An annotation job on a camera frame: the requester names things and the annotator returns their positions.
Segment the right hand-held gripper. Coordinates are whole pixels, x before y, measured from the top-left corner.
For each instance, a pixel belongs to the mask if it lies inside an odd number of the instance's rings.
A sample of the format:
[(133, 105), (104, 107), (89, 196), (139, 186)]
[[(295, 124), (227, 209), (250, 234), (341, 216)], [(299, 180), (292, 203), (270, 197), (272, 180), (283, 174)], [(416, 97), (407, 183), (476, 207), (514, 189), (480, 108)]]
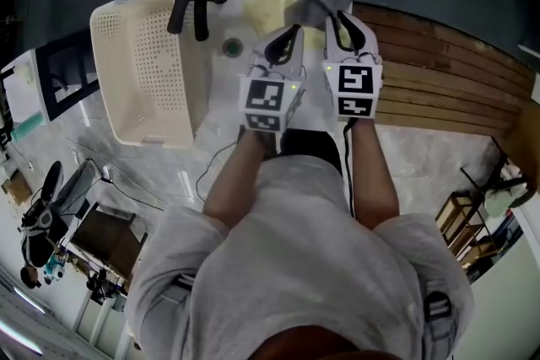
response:
[[(383, 84), (382, 59), (374, 31), (361, 19), (338, 12), (357, 56), (322, 63), (325, 86), (330, 94), (332, 111), (338, 119), (374, 119)], [(326, 53), (342, 51), (341, 38), (333, 16), (325, 20)]]

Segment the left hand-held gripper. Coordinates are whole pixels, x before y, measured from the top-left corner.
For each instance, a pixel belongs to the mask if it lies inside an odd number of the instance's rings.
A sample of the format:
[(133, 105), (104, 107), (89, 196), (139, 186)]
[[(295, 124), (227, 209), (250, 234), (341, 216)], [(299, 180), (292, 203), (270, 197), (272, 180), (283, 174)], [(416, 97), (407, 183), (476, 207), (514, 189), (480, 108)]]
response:
[(240, 77), (240, 122), (246, 129), (287, 129), (305, 92), (304, 43), (299, 24), (274, 30), (256, 43), (248, 72)]

